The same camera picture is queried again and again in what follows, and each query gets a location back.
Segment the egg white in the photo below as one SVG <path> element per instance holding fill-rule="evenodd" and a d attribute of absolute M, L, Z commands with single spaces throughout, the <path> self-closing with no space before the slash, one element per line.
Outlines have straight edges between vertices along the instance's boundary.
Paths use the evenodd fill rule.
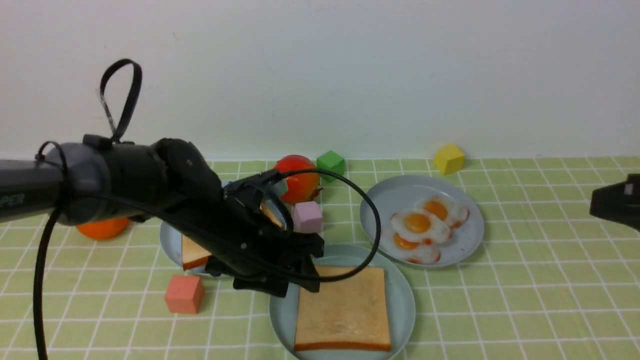
<path fill-rule="evenodd" d="M 467 218 L 469 216 L 469 209 L 459 202 L 442 196 L 436 195 L 426 200 L 419 201 L 416 204 L 416 208 L 424 210 L 424 205 L 431 201 L 439 202 L 440 204 L 442 204 L 442 206 L 444 206 L 445 209 L 447 209 L 447 218 L 443 219 L 442 221 L 448 227 L 459 227 L 465 221 L 467 221 Z"/>
<path fill-rule="evenodd" d="M 431 222 L 431 227 L 422 233 L 414 233 L 407 229 L 404 225 L 404 218 L 411 213 L 419 213 L 428 217 Z M 422 209 L 398 211 L 391 217 L 391 228 L 400 235 L 401 238 L 414 243 L 422 243 L 426 239 L 430 239 L 434 243 L 441 244 L 451 238 L 451 229 L 449 226 L 434 214 L 428 213 Z"/>
<path fill-rule="evenodd" d="M 410 251 L 412 254 L 409 261 L 418 262 L 420 264 L 437 263 L 440 259 L 440 247 L 438 245 L 420 244 L 417 248 Z"/>
<path fill-rule="evenodd" d="M 392 258 L 417 264 L 433 264 L 440 259 L 440 248 L 438 245 L 425 245 L 421 243 L 412 250 L 400 249 L 394 241 L 395 232 L 393 229 L 385 229 L 380 236 L 380 247 Z"/>

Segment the plate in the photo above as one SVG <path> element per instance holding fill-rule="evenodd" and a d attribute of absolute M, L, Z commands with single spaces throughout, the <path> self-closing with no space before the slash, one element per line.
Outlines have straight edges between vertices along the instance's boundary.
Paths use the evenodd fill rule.
<path fill-rule="evenodd" d="M 356 245 L 327 245 L 324 257 L 315 259 L 319 265 L 358 266 L 369 254 L 369 249 Z M 385 295 L 389 333 L 391 335 L 390 352 L 361 350 L 310 350 L 295 352 L 296 319 L 298 317 L 298 285 L 289 285 L 284 298 L 271 297 L 269 316 L 271 326 L 282 345 L 300 360 L 388 360 L 396 356 L 409 341 L 415 324 L 415 299 L 409 282 L 403 273 L 389 259 L 376 254 L 371 266 L 385 269 Z"/>
<path fill-rule="evenodd" d="M 469 209 L 467 221 L 453 230 L 452 240 L 445 245 L 440 245 L 440 260 L 437 263 L 423 265 L 397 259 L 385 252 L 381 244 L 380 251 L 394 261 L 419 268 L 441 268 L 459 263 L 469 257 L 483 241 L 484 219 L 476 203 L 465 192 L 442 180 L 420 175 L 401 175 L 375 184 L 367 195 L 378 209 L 383 231 L 388 227 L 388 220 L 396 211 L 412 208 L 420 199 L 434 195 L 450 198 Z M 376 225 L 373 212 L 364 201 L 360 204 L 360 224 L 369 239 L 373 241 Z"/>
<path fill-rule="evenodd" d="M 182 268 L 182 234 L 164 221 L 160 224 L 160 247 L 172 263 Z M 204 266 L 189 271 L 208 275 Z"/>

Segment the fried egg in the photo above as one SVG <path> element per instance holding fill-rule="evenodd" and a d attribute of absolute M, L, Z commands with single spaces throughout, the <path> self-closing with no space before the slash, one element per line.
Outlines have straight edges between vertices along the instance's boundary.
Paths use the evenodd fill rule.
<path fill-rule="evenodd" d="M 420 201 L 416 207 L 434 214 L 452 229 L 460 227 L 469 217 L 466 206 L 437 195 Z"/>
<path fill-rule="evenodd" d="M 420 246 L 413 250 L 413 254 L 407 261 L 414 264 L 426 265 L 437 263 L 439 260 L 440 247 L 438 247 L 438 245 L 420 244 Z"/>
<path fill-rule="evenodd" d="M 433 264 L 440 259 L 440 248 L 438 245 L 426 245 L 424 243 L 410 243 L 412 248 L 400 247 L 394 240 L 397 233 L 389 228 L 383 230 L 380 236 L 380 247 L 392 258 L 407 261 L 414 264 Z"/>
<path fill-rule="evenodd" d="M 394 243 L 401 249 L 413 250 L 416 244 L 441 244 L 451 238 L 451 229 L 434 214 L 422 209 L 398 211 L 391 217 Z"/>

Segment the red tomato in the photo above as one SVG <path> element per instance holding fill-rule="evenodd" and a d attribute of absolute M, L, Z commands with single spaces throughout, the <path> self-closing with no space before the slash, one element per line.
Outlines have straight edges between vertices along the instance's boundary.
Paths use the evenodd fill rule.
<path fill-rule="evenodd" d="M 287 172 L 315 167 L 311 160 L 302 155 L 288 155 L 280 159 L 273 168 L 279 172 Z M 281 199 L 292 205 L 299 202 L 312 201 L 320 192 L 318 189 L 320 174 L 315 172 L 289 176 L 286 181 L 288 189 L 281 196 Z"/>

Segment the green cube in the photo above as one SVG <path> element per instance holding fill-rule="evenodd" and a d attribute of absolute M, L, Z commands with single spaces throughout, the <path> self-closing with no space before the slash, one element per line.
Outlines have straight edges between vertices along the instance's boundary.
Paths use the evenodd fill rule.
<path fill-rule="evenodd" d="M 346 170 L 346 161 L 344 161 L 344 158 L 338 155 L 335 151 L 327 151 L 316 159 L 316 166 L 323 170 L 335 172 L 338 175 L 344 175 L 344 171 Z M 329 183 L 335 180 L 334 177 L 329 175 L 320 174 L 320 176 Z"/>

